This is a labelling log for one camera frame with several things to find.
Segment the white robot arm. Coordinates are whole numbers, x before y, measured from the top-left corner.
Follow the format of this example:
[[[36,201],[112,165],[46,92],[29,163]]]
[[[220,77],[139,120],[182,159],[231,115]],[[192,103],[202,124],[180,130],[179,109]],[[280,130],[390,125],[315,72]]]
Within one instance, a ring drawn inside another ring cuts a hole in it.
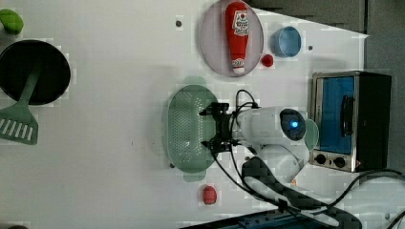
[[[202,145],[214,156],[230,153],[237,145],[253,154],[236,169],[249,194],[332,229],[362,229],[360,219],[339,208],[336,201],[327,203],[290,185],[309,162],[311,146],[306,140],[318,139],[309,132],[314,126],[311,120],[292,108],[253,107],[231,114],[227,109],[226,103],[213,102],[200,112],[215,120],[215,135]]]

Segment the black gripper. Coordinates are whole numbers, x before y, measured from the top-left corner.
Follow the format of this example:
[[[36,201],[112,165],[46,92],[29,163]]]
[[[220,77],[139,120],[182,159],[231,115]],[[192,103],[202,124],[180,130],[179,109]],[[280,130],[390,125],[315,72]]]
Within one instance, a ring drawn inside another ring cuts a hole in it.
[[[202,141],[202,145],[211,153],[223,153],[231,150],[232,133],[230,120],[232,114],[227,112],[228,103],[212,102],[199,115],[211,115],[215,121],[215,135],[207,141]]]

